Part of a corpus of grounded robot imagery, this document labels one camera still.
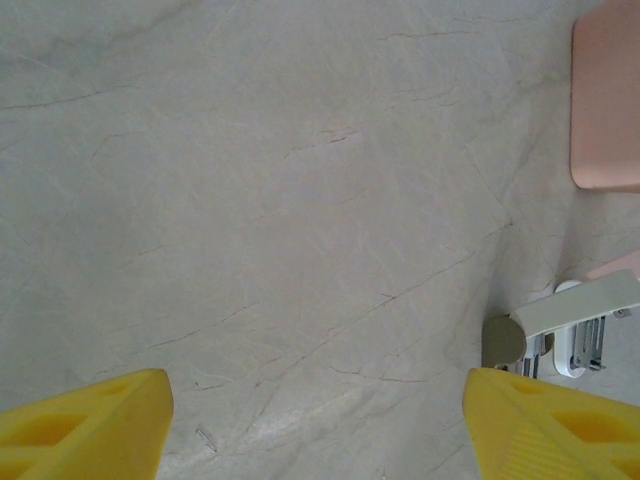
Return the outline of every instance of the yellow plastic part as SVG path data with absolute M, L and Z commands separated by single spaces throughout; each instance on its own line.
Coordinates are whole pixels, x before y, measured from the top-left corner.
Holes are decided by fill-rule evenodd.
M 464 415 L 485 480 L 639 480 L 640 408 L 471 370 Z
M 147 480 L 173 416 L 164 370 L 142 370 L 0 414 L 0 480 Z

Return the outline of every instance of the marble floor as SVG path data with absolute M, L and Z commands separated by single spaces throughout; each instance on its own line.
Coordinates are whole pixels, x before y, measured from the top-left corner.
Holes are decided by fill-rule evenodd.
M 483 319 L 640 248 L 568 170 L 594 4 L 2 2 L 0 409 L 159 367 L 160 479 L 478 479 Z

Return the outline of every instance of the white marble surface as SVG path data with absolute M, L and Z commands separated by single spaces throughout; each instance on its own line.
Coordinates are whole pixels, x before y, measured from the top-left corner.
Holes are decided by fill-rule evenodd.
M 161 367 L 160 479 L 479 478 L 483 319 L 640 248 L 569 176 L 591 5 L 2 2 L 0 409 Z

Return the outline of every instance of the pink object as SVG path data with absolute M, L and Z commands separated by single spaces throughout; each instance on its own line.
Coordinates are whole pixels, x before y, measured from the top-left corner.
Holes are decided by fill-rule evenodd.
M 571 174 L 640 193 L 640 0 L 607 0 L 573 31 Z
M 601 267 L 591 270 L 587 273 L 587 280 L 593 280 L 594 278 L 602 277 L 618 270 L 633 270 L 636 277 L 640 280 L 640 250 L 636 250 L 629 255 L 615 259 L 612 262 L 606 263 Z

